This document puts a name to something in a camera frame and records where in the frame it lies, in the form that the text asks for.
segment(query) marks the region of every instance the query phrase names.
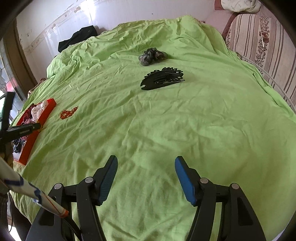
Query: black bracket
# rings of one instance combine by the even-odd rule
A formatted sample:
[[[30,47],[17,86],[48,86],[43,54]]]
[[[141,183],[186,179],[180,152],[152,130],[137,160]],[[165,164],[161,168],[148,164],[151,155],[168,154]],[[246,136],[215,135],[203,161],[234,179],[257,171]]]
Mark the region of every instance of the black bracket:
[[[182,156],[175,159],[175,170],[186,199],[198,206],[187,241],[210,240],[216,202],[222,203],[218,241],[266,241],[259,220],[238,184],[215,185],[189,168]]]
[[[53,200],[69,211],[72,220],[72,202],[77,203],[80,229],[69,220],[60,218],[41,208],[29,230],[27,241],[75,241],[74,233],[83,241],[106,241],[96,206],[101,206],[111,189],[118,160],[110,156],[104,167],[99,168],[92,177],[79,184],[64,187],[57,183],[48,194]]]

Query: green blanket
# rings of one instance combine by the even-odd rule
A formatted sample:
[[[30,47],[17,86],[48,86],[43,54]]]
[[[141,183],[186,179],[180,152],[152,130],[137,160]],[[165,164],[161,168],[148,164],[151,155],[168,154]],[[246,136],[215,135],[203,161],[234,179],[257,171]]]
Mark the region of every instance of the green blanket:
[[[169,59],[141,66],[138,56],[150,47]],[[143,77],[163,67],[182,70],[185,81],[141,90]],[[48,193],[55,183],[92,176],[116,155],[111,192],[98,208],[107,240],[185,240],[196,208],[175,173],[179,155],[213,183],[238,183],[267,240],[289,222],[296,208],[296,117],[213,27],[191,16],[121,24],[64,50],[47,74],[24,110],[49,98],[57,106],[28,164],[15,169]],[[14,199],[33,221],[39,207]],[[221,206],[216,210],[211,240]]]

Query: red box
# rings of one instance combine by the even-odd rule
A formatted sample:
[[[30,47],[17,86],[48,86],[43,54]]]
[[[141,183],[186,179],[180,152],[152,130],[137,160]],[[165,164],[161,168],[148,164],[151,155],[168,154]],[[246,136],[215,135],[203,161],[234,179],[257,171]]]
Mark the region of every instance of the red box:
[[[29,137],[28,137],[28,139],[27,139],[27,141],[26,141],[25,145],[23,146],[22,151],[20,153],[13,153],[13,159],[15,161],[17,161],[18,163],[21,163],[23,165],[27,164],[28,158],[31,154],[31,150],[34,146],[37,136],[39,135],[39,132],[42,131],[42,127],[43,127],[44,123],[46,122],[49,114],[52,112],[54,107],[57,105],[56,102],[54,101],[54,99],[49,99],[49,100],[47,100],[47,102],[48,102],[48,106],[46,106],[45,110],[43,111],[43,113],[41,114],[41,116],[39,117],[39,119],[37,121],[41,124],[41,129],[38,131],[34,131],[33,133],[31,133],[29,135]],[[22,123],[23,118],[24,118],[24,115],[22,115],[22,117],[17,122],[17,126],[19,126]]]

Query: screw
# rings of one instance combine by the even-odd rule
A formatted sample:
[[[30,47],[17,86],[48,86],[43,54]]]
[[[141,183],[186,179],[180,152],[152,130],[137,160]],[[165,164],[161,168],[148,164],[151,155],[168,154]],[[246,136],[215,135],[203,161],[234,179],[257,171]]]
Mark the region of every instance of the screw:
[[[206,183],[209,182],[209,180],[206,179],[205,177],[202,177],[202,178],[200,179],[200,182],[206,184]]]
[[[93,180],[94,180],[94,179],[93,179],[92,177],[87,177],[87,178],[85,179],[85,182],[86,182],[86,183],[91,183]]]
[[[60,183],[57,183],[57,184],[54,186],[55,189],[60,189],[61,187],[62,187],[62,185],[61,185]]]
[[[236,183],[233,183],[233,184],[231,185],[231,187],[232,187],[233,189],[239,189],[239,185],[236,184]]]

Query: white wall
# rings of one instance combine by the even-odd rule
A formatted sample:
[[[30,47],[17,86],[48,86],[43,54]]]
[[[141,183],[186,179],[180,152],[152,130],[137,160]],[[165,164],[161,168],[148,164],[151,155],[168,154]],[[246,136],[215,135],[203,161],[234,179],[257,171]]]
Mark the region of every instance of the white wall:
[[[99,33],[120,23],[176,18],[190,14],[205,20],[214,0],[34,0],[17,17],[20,42],[37,79],[58,54],[58,43],[82,27],[98,26]]]

